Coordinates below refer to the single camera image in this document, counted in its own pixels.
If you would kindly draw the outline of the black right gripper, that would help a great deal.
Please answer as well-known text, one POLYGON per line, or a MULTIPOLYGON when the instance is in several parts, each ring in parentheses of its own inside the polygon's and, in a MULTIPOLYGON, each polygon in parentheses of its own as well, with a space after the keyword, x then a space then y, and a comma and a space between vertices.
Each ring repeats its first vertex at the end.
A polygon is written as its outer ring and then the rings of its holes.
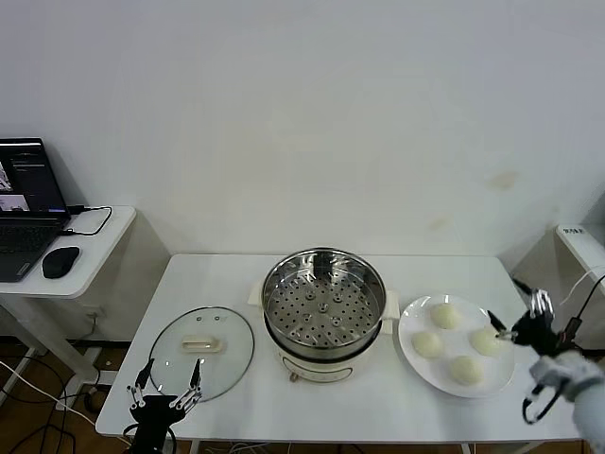
POLYGON ((490 310, 487 311, 496 337, 513 341, 516 345, 531 347, 542 357, 556 357, 566 350, 567 345, 560 333, 552 329, 554 309, 548 292, 542 288, 532 288, 519 279, 512 278, 513 284, 528 297, 527 311, 512 330, 509 330, 490 310))

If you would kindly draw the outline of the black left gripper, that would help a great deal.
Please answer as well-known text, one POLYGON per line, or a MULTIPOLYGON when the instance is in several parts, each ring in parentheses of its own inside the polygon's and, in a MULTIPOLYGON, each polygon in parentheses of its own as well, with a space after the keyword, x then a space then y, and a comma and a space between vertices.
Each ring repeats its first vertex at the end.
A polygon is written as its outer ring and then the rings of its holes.
POLYGON ((133 431, 129 453, 164 453, 164 444, 170 439, 168 453, 177 452, 176 435, 172 429, 186 416, 202 397, 200 359, 195 362, 189 386, 179 395, 147 395, 144 389, 150 379, 154 359, 150 358, 141 369, 133 384, 127 386, 131 397, 130 413, 135 420, 125 428, 125 434, 133 431))

